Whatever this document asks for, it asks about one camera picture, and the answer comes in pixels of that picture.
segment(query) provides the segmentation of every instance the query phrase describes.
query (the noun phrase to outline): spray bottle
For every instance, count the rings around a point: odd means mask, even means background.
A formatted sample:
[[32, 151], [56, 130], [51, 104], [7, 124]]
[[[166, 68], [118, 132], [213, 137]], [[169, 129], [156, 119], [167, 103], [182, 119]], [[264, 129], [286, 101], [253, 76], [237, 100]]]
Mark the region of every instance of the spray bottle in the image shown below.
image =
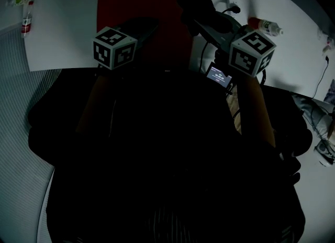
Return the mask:
[[24, 14], [22, 21], [22, 29], [21, 29], [21, 37], [25, 38], [29, 35], [31, 29], [31, 20], [32, 20], [32, 8], [34, 6], [34, 2], [30, 1], [28, 3], [27, 11]]
[[282, 28], [279, 28], [277, 23], [273, 23], [265, 19], [249, 18], [248, 25], [255, 30], [259, 30], [269, 36], [278, 36], [284, 34], [284, 31]]

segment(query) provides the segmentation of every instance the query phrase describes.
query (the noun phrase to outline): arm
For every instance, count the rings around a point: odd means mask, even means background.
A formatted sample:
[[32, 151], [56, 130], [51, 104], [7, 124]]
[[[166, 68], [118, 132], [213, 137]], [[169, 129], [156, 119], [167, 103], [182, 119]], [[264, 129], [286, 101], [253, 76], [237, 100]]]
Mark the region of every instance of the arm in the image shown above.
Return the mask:
[[111, 80], [108, 77], [99, 76], [92, 88], [76, 132], [86, 135], [106, 136], [110, 129], [113, 105]]
[[241, 111], [242, 135], [261, 139], [275, 147], [273, 129], [257, 78], [240, 75], [237, 90]]

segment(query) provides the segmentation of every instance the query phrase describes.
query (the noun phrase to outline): white desk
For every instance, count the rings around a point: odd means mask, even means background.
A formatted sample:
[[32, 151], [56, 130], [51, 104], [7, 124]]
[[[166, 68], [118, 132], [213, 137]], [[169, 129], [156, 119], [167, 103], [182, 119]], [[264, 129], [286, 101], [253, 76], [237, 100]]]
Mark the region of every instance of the white desk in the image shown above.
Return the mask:
[[[25, 39], [31, 71], [96, 66], [91, 56], [91, 38], [96, 33], [97, 1], [35, 1], [32, 31]], [[216, 10], [226, 8], [224, 0], [212, 1]], [[277, 22], [284, 30], [283, 36], [273, 38], [277, 49], [266, 69], [266, 84], [313, 96], [325, 59], [325, 38], [318, 40], [317, 25], [289, 0], [239, 0], [239, 6], [241, 13], [236, 19], [241, 24], [247, 23], [248, 16], [257, 16]], [[194, 38], [191, 69], [198, 67], [204, 44], [202, 37]], [[213, 60], [214, 52], [215, 48], [209, 45], [204, 69]], [[320, 84], [316, 98], [321, 99], [321, 89]]]

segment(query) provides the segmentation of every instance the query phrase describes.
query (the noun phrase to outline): dark clothing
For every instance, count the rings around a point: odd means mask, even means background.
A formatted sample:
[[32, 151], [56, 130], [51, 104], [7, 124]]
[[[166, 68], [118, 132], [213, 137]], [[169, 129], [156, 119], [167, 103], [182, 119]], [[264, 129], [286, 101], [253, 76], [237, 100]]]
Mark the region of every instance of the dark clothing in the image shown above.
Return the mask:
[[131, 74], [115, 100], [110, 139], [73, 138], [55, 166], [53, 242], [300, 238], [304, 215], [278, 153], [236, 132], [219, 84]]

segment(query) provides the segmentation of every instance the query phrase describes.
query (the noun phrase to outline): person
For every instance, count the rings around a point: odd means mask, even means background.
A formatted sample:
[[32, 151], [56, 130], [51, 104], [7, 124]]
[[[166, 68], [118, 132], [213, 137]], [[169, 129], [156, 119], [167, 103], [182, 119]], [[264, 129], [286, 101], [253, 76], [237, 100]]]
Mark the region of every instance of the person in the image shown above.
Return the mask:
[[237, 88], [242, 135], [202, 74], [99, 76], [55, 165], [52, 241], [297, 242], [305, 219], [262, 90], [244, 75]]

